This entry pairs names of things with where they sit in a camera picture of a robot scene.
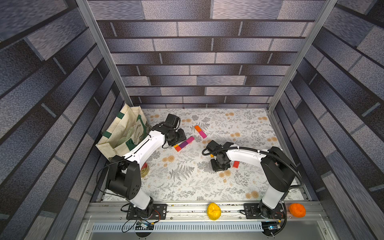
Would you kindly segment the magenta wooden block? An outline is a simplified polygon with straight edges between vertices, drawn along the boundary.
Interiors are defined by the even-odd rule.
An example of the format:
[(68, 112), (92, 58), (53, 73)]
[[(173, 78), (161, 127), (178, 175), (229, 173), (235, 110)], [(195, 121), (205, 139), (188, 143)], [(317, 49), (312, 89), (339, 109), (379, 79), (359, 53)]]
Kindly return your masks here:
[(189, 137), (189, 138), (186, 140), (186, 142), (187, 142), (188, 144), (190, 144), (190, 143), (192, 143), (194, 140), (195, 140), (194, 137)]

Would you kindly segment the orange wooden block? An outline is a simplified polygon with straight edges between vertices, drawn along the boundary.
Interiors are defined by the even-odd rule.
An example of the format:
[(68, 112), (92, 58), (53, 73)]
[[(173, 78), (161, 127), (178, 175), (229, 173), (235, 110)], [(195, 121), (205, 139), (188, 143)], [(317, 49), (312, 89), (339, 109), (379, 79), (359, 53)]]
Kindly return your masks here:
[(195, 126), (195, 129), (197, 130), (198, 133), (202, 133), (203, 130), (199, 126)]

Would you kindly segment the pink wooden block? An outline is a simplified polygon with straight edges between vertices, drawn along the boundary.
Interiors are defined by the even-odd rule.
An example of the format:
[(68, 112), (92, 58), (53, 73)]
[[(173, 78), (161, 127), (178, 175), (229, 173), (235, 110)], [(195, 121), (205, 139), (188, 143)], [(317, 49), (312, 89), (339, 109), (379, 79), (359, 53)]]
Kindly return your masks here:
[(203, 132), (203, 131), (200, 131), (199, 132), (200, 136), (205, 139), (207, 137), (207, 135)]

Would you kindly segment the purple wooden block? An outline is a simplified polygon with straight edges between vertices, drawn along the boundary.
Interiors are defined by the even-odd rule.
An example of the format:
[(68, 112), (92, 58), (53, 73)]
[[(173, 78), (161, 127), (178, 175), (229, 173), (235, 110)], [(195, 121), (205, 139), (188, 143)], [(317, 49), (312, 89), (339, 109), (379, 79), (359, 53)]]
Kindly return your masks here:
[(181, 143), (180, 145), (179, 145), (179, 147), (181, 148), (181, 149), (183, 149), (185, 146), (187, 146), (188, 145), (188, 142), (187, 141), (185, 141), (185, 142), (183, 142), (183, 143)]

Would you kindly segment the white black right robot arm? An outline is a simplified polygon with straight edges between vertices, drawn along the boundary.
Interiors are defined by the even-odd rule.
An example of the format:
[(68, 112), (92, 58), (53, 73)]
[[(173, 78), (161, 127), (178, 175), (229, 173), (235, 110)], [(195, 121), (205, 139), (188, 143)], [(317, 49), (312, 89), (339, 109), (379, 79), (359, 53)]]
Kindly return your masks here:
[(302, 186), (302, 178), (296, 166), (278, 147), (256, 150), (230, 142), (219, 145), (211, 141), (203, 149), (202, 155), (213, 156), (211, 164), (216, 172), (226, 171), (231, 166), (230, 162), (261, 166), (269, 184), (261, 200), (261, 206), (268, 210), (274, 210), (284, 200), (289, 190)]

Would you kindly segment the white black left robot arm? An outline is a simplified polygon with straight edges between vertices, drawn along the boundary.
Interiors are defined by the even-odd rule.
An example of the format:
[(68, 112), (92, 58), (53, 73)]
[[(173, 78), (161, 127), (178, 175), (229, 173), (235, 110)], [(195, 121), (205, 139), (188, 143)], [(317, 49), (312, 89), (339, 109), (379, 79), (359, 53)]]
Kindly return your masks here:
[(133, 150), (123, 156), (114, 156), (109, 164), (106, 189), (122, 197), (144, 211), (153, 211), (153, 198), (142, 189), (141, 168), (148, 158), (160, 147), (173, 147), (187, 140), (180, 129), (181, 119), (168, 114), (166, 120), (152, 127), (151, 131)]

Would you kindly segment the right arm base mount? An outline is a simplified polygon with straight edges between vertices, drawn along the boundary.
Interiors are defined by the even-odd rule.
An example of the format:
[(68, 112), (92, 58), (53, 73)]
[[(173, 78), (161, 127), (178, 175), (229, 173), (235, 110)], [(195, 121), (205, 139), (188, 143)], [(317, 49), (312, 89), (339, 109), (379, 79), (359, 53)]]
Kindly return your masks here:
[(260, 203), (244, 204), (244, 213), (247, 219), (272, 219), (283, 220), (287, 215), (285, 207), (278, 203), (274, 209), (266, 207)]

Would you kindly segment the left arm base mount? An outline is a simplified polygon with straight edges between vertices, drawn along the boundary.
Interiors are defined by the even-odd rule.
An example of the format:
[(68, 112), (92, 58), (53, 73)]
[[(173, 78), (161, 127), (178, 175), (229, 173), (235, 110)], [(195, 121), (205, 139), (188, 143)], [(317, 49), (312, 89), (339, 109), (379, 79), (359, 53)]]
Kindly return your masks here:
[(134, 207), (130, 204), (127, 210), (127, 220), (155, 220), (161, 221), (167, 218), (167, 204), (153, 204), (145, 210)]

